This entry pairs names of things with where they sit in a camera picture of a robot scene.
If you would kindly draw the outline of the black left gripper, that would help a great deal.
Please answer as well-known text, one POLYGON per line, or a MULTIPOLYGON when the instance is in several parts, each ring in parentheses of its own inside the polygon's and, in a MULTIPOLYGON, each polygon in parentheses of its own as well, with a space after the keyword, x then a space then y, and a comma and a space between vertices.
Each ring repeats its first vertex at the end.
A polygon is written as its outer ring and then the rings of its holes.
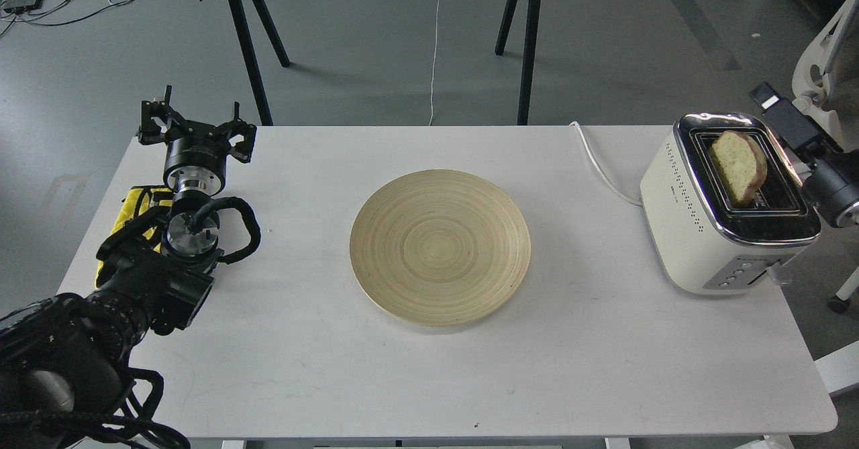
POLYGON ((185 168, 204 168, 217 178, 226 177, 226 161, 233 156, 248 164, 254 155, 257 126, 240 117, 240 103, 234 101, 233 118, 219 125, 187 121, 170 104, 172 86, 165 87, 160 99, 141 101, 141 120, 137 131, 143 146, 168 144, 164 177, 185 168))

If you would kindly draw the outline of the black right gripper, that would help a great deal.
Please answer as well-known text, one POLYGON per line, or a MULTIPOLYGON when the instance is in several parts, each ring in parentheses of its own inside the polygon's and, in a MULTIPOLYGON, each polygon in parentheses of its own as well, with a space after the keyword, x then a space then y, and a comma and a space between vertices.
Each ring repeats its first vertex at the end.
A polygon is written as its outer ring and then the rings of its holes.
POLYGON ((764 122, 780 143, 810 170, 801 192, 822 219, 834 228, 856 227, 858 221, 858 150, 838 152, 823 142, 820 129, 792 103, 763 82, 749 92, 764 122))

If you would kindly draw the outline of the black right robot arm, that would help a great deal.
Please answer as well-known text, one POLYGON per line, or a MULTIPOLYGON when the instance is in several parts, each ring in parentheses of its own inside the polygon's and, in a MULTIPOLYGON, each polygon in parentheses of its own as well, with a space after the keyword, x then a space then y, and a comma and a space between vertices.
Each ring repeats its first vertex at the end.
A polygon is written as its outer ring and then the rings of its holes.
POLYGON ((829 226, 857 225, 857 150, 844 152, 831 135, 812 117, 801 113, 767 82, 749 92, 761 109, 765 125, 786 148, 809 168, 803 180, 803 198, 829 226))

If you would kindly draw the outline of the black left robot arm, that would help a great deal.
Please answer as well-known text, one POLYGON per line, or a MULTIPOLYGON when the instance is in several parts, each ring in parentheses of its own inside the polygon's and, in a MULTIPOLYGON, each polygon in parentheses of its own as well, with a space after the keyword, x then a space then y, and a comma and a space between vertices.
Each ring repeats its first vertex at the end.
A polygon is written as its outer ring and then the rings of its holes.
POLYGON ((105 239, 101 268, 86 296, 59 293, 2 318, 2 447, 68 448, 83 439, 132 448, 188 448, 174 428, 154 421, 164 379, 131 366, 148 333, 183 330, 202 308, 221 264, 260 247, 254 211, 220 197, 230 156, 249 162, 257 128, 233 117, 219 125, 185 119, 159 101, 143 101, 139 143, 165 144, 156 199, 105 239))

